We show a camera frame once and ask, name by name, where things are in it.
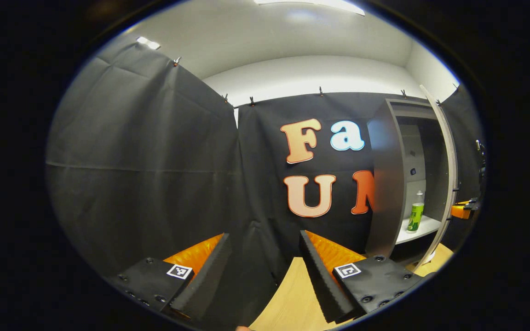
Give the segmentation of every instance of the bottle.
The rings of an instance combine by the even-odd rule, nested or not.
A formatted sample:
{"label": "bottle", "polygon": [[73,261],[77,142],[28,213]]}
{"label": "bottle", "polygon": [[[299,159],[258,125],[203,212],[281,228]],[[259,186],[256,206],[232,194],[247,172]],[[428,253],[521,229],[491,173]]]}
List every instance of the bottle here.
{"label": "bottle", "polygon": [[422,191],[416,192],[416,202],[412,204],[412,211],[410,212],[410,220],[408,221],[408,231],[418,230],[421,223],[422,212],[425,209],[425,196]]}

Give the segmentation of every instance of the orange letter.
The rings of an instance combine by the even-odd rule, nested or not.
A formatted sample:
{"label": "orange letter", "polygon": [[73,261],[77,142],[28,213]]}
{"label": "orange letter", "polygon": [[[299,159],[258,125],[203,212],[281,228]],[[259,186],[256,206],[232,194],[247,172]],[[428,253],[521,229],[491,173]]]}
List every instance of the orange letter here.
{"label": "orange letter", "polygon": [[306,144],[310,147],[316,147],[316,134],[314,131],[308,129],[305,134],[302,134],[302,129],[313,128],[318,131],[322,126],[316,119],[311,119],[302,122],[296,122],[292,124],[286,124],[282,126],[282,132],[286,133],[288,138],[288,147],[290,148],[290,155],[286,158],[289,164],[298,163],[303,161],[311,160],[314,157],[314,153],[305,148]]}
{"label": "orange letter", "polygon": [[320,186],[320,203],[316,207],[305,205],[304,190],[308,178],[304,176],[289,176],[283,182],[288,186],[288,206],[297,216],[318,217],[326,214],[330,209],[332,200],[333,183],[336,181],[333,175],[320,175],[314,178],[314,182]]}
{"label": "orange letter", "polygon": [[351,209],[351,214],[365,214],[369,210],[365,205],[366,200],[369,200],[369,205],[374,209],[374,176],[372,172],[363,170],[353,174],[353,179],[357,182],[357,203]]}

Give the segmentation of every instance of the cabinet shelf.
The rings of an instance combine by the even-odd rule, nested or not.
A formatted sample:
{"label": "cabinet shelf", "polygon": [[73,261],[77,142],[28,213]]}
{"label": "cabinet shelf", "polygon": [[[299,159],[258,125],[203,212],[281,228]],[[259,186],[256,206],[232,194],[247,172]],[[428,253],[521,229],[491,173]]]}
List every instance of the cabinet shelf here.
{"label": "cabinet shelf", "polygon": [[400,233],[398,234],[398,238],[396,239],[396,245],[420,238],[429,233],[433,233],[436,230],[439,230],[439,227],[441,225],[441,222],[439,222],[438,220],[434,220],[429,216],[423,215],[421,217],[421,223],[418,226],[418,230],[411,233],[406,231],[406,228],[408,228],[408,221],[409,218],[405,218],[402,221],[402,226],[400,226]]}

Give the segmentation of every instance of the white ceiling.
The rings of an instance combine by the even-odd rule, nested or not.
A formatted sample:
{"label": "white ceiling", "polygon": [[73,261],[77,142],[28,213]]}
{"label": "white ceiling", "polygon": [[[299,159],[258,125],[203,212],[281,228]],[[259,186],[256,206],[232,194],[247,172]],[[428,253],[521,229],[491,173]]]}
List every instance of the white ceiling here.
{"label": "white ceiling", "polygon": [[200,79],[269,59],[342,55],[404,67],[412,39],[366,11],[253,0],[189,0],[125,33],[158,42]]}

